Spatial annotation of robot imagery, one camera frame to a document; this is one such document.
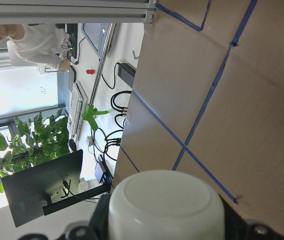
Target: white keyboard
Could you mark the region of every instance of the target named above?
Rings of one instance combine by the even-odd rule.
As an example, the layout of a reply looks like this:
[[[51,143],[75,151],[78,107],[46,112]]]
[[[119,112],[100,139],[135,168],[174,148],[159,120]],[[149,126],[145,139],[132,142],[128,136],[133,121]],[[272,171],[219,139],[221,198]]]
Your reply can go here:
[[[79,139],[83,119],[82,113],[85,111],[87,104],[87,96],[80,82],[75,82],[72,88],[72,99],[70,104],[70,112],[68,116],[67,129],[70,138],[75,137],[75,141]]]

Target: white cup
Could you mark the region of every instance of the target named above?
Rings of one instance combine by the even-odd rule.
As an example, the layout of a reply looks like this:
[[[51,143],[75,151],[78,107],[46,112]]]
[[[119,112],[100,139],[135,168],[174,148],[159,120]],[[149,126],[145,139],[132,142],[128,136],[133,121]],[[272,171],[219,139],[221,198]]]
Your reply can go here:
[[[224,209],[202,180],[151,170],[116,186],[108,225],[110,240],[224,240]]]

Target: white shirt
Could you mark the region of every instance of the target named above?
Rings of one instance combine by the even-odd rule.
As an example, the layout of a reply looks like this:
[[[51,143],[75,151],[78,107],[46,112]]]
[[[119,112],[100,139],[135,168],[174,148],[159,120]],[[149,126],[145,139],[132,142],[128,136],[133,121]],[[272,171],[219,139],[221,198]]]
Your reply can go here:
[[[62,58],[55,53],[67,52],[67,41],[69,35],[63,29],[58,29],[54,24],[39,24],[28,26],[22,24],[25,35],[20,40],[10,37],[14,43],[16,54],[33,63],[43,64],[49,68],[57,70]]]

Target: white wall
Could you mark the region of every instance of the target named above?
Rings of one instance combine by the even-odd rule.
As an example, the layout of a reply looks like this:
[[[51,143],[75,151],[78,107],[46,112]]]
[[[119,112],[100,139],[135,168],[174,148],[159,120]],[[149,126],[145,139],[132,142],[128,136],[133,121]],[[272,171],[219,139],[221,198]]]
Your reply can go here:
[[[49,240],[55,240],[69,224],[87,225],[95,207],[96,203],[79,202],[48,216],[41,216],[18,228],[14,225],[9,206],[0,208],[0,240],[16,240],[30,233],[45,234]]]

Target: cardboard surface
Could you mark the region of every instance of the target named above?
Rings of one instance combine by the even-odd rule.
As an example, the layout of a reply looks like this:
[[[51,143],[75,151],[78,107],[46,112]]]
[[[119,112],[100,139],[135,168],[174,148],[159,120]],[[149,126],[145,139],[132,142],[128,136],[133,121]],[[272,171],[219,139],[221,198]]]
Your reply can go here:
[[[139,171],[172,169],[181,149],[179,144],[134,95],[128,108],[121,147]]]
[[[137,173],[137,170],[134,168],[134,166],[131,164],[131,162],[121,149],[118,152],[117,159],[116,174],[114,175],[113,186],[116,186],[128,176]]]
[[[207,1],[159,3],[200,26]],[[145,25],[133,88],[182,142],[248,4],[211,2],[201,32],[158,10]],[[142,171],[171,169],[181,150],[176,140],[136,99],[128,113],[122,146],[134,163]],[[257,2],[188,147],[241,196],[231,206],[244,219],[284,235],[284,1]],[[119,164],[115,176],[123,176]],[[230,202],[187,153],[177,170],[202,178]]]

